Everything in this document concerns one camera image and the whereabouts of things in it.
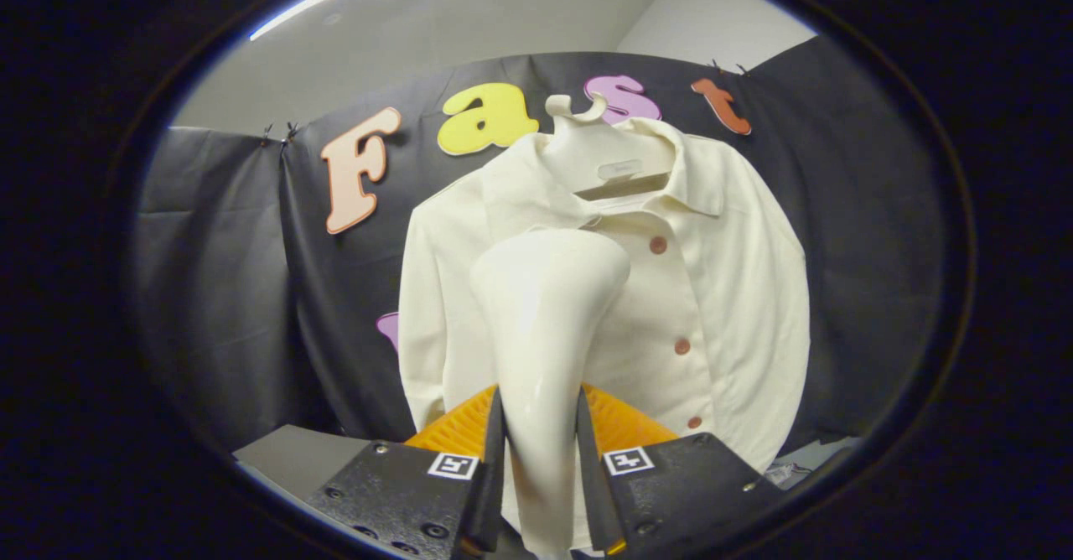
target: black metal plate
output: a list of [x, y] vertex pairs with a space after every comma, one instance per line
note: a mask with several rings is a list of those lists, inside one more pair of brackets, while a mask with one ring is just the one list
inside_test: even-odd
[[[624, 558], [670, 558], [725, 540], [783, 492], [712, 434], [605, 454], [604, 472], [626, 534]], [[621, 461], [614, 461], [622, 454]]]
[[[438, 463], [444, 475], [429, 474], [441, 456], [447, 456]], [[451, 560], [467, 500], [484, 474], [476, 458], [464, 458], [373, 441], [307, 503], [362, 536], [415, 557]]]

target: foam letter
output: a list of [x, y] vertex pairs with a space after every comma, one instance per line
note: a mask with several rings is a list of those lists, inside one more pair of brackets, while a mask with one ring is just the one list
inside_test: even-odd
[[726, 90], [720, 89], [719, 86], [716, 86], [716, 83], [710, 82], [708, 78], [697, 79], [696, 83], [693, 83], [691, 89], [693, 89], [694, 93], [704, 94], [704, 98], [708, 99], [708, 105], [711, 105], [716, 117], [719, 118], [719, 121], [725, 128], [738, 133], [738, 135], [748, 135], [749, 132], [752, 132], [752, 126], [749, 124], [749, 121], [737, 117], [737, 114], [731, 108], [734, 98]]
[[[481, 105], [467, 109], [480, 99]], [[506, 148], [520, 136], [540, 129], [540, 121], [526, 113], [526, 97], [513, 84], [471, 86], [443, 104], [443, 113], [457, 114], [444, 121], [437, 135], [441, 150], [452, 156], [483, 150], [490, 144]]]
[[379, 181], [387, 167], [384, 141], [371, 136], [365, 143], [365, 151], [357, 151], [357, 144], [373, 132], [391, 135], [399, 129], [402, 116], [398, 109], [383, 108], [376, 116], [355, 126], [324, 145], [321, 159], [328, 163], [328, 193], [332, 197], [332, 212], [328, 213], [329, 234], [347, 231], [367, 219], [377, 208], [377, 196], [362, 190], [362, 173], [370, 181]]
[[593, 91], [607, 100], [603, 118], [607, 124], [618, 123], [628, 117], [650, 117], [660, 120], [660, 106], [651, 99], [643, 97], [645, 87], [629, 75], [598, 75], [585, 84], [585, 97], [592, 98]]

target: yellow letter a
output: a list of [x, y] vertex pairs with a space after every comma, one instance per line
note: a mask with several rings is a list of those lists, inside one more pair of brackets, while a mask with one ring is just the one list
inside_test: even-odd
[[[467, 109], [476, 99], [481, 99], [481, 105]], [[452, 156], [480, 151], [490, 144], [510, 147], [520, 136], [540, 129], [539, 121], [526, 113], [525, 94], [513, 84], [471, 86], [447, 99], [443, 113], [457, 114], [444, 121], [437, 135], [441, 150]]]

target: black fabric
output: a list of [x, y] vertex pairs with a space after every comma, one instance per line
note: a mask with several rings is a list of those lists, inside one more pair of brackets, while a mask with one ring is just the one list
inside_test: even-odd
[[[805, 396], [783, 451], [818, 437], [862, 434], [912, 374], [931, 338], [940, 305], [943, 223], [936, 166], [899, 114], [832, 42], [815, 38], [748, 75], [660, 57], [557, 53], [468, 63], [364, 94], [357, 104], [303, 128], [283, 151], [281, 212], [298, 316], [310, 358], [346, 431], [399, 440], [413, 426], [392, 343], [377, 319], [398, 308], [410, 211], [502, 148], [446, 156], [436, 135], [446, 98], [481, 83], [520, 87], [529, 117], [552, 132], [543, 104], [571, 94], [594, 75], [629, 75], [682, 132], [732, 144], [782, 205], [808, 261], [812, 350]], [[725, 129], [701, 94], [712, 79], [752, 126]], [[324, 145], [394, 106], [402, 126], [384, 136], [387, 170], [376, 212], [333, 236]]]
[[293, 316], [279, 143], [162, 136], [134, 221], [135, 305], [155, 380], [237, 450], [284, 424], [330, 429]]

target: white hanger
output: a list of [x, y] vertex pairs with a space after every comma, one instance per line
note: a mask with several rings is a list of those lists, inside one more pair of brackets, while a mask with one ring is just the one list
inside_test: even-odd
[[602, 118], [607, 100], [601, 93], [592, 93], [592, 106], [585, 113], [570, 113], [570, 103], [568, 94], [552, 94], [544, 104], [555, 121], [555, 133], [540, 154], [560, 185], [588, 200], [637, 193], [636, 186], [622, 182], [641, 182], [642, 178], [646, 189], [666, 185], [675, 159], [666, 139], [607, 124]]

